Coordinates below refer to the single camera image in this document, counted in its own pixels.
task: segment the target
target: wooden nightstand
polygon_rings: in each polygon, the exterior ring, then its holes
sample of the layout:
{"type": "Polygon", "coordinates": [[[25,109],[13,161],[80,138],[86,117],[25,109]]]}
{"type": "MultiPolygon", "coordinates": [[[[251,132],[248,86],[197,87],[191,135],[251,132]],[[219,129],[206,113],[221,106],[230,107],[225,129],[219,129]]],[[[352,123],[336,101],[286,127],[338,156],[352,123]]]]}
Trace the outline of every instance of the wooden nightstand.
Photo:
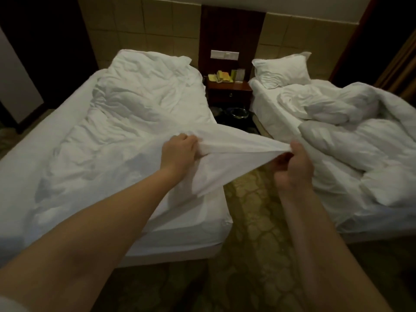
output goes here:
{"type": "Polygon", "coordinates": [[[209,106],[221,107],[221,104],[227,104],[232,107],[243,106],[245,109],[250,108],[251,95],[253,90],[246,81],[242,83],[216,83],[207,81],[207,98],[209,106]]]}

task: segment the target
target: brown curtain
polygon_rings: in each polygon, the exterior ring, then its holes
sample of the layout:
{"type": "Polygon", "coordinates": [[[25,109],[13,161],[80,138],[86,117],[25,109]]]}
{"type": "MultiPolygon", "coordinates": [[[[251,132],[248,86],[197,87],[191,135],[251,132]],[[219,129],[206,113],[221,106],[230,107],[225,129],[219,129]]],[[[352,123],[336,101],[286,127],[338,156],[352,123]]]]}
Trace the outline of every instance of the brown curtain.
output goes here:
{"type": "Polygon", "coordinates": [[[374,86],[392,92],[416,106],[416,30],[374,86]]]}

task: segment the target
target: person's right arm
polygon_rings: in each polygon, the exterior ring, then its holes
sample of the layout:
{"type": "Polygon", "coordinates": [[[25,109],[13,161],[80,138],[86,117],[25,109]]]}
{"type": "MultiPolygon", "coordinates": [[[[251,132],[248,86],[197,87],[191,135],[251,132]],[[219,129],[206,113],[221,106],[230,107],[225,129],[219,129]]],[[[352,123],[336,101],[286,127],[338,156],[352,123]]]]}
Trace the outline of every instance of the person's right arm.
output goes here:
{"type": "Polygon", "coordinates": [[[392,311],[336,231],[312,188],[313,165],[298,142],[273,161],[274,178],[306,297],[317,311],[392,311]]]}

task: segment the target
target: person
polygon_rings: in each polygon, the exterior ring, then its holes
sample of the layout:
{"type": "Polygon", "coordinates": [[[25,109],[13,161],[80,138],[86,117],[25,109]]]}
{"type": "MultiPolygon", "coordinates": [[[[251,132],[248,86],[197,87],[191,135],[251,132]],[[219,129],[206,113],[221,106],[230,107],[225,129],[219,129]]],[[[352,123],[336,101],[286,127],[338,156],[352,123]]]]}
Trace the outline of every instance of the person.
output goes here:
{"type": "MultiPolygon", "coordinates": [[[[305,294],[319,311],[390,311],[312,188],[313,165],[300,143],[273,162],[305,294]]],[[[180,134],[162,148],[160,169],[61,222],[0,269],[1,311],[89,311],[112,270],[162,198],[198,156],[180,134]]]]}

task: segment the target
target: white wall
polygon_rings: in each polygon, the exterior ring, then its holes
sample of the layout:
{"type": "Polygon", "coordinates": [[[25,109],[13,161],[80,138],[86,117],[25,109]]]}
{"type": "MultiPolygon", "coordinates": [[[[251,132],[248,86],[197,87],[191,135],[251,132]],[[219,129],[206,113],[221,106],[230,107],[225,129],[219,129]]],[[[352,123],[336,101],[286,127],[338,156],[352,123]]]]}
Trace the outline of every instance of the white wall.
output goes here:
{"type": "Polygon", "coordinates": [[[18,123],[43,104],[42,97],[2,29],[0,29],[0,101],[18,123]]]}
{"type": "Polygon", "coordinates": [[[370,0],[172,0],[356,23],[370,0]]]}

